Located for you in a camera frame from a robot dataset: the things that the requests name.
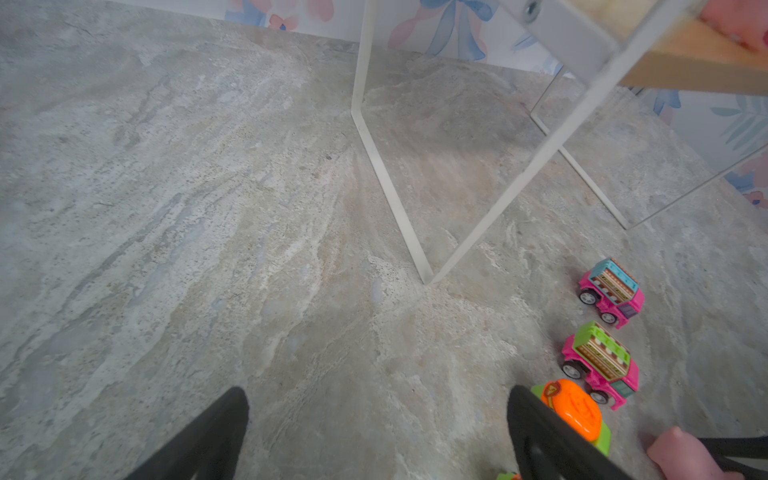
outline black tire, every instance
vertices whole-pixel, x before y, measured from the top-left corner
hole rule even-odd
[[[600,298],[602,296],[591,288],[585,288],[578,293],[578,299],[586,305],[594,305],[600,301]]]
[[[573,380],[583,379],[587,376],[587,373],[584,371],[584,366],[577,360],[568,360],[563,363],[561,370],[565,376]]]
[[[600,405],[607,405],[608,400],[611,398],[606,392],[601,392],[600,390],[592,390],[589,392],[589,396],[595,403]]]
[[[614,323],[618,322],[619,319],[616,318],[616,316],[613,313],[601,313],[600,319],[606,322],[608,325],[613,325]]]

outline blue ribbon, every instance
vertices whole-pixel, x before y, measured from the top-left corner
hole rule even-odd
[[[480,49],[478,43],[472,35],[472,29],[469,26],[469,10],[482,21],[487,22],[493,17],[498,8],[498,0],[420,0],[422,7],[432,9],[440,8],[446,3],[448,6],[442,13],[440,22],[435,30],[435,36],[432,43],[427,48],[427,53],[438,55],[448,44],[453,35],[453,25],[456,19],[456,3],[462,3],[461,12],[458,18],[458,57],[462,60],[482,60],[485,53]]]

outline floor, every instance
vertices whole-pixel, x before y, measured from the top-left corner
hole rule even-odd
[[[616,334],[641,389],[604,410],[611,460],[659,478],[644,446],[672,425],[768,431],[768,237],[724,180],[626,232],[556,157],[425,287],[349,116],[356,45],[13,0],[0,49],[3,478],[121,478],[232,385],[238,478],[494,478],[509,389],[561,376],[607,256],[647,298]],[[374,58],[364,114],[438,265],[541,140],[547,78]],[[638,218],[700,160],[614,110],[572,145]]]

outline pink plush toy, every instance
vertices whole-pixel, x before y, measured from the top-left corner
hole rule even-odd
[[[667,480],[744,480],[738,472],[724,472],[699,439],[680,427],[659,435],[648,449]]]
[[[766,0],[710,0],[701,18],[733,41],[753,50],[768,51]]]

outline toy truck with green roof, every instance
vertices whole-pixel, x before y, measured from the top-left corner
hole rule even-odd
[[[640,372],[629,352],[596,322],[582,326],[563,346],[563,373],[584,379],[592,388],[589,396],[602,405],[614,399],[617,410],[637,391]]]

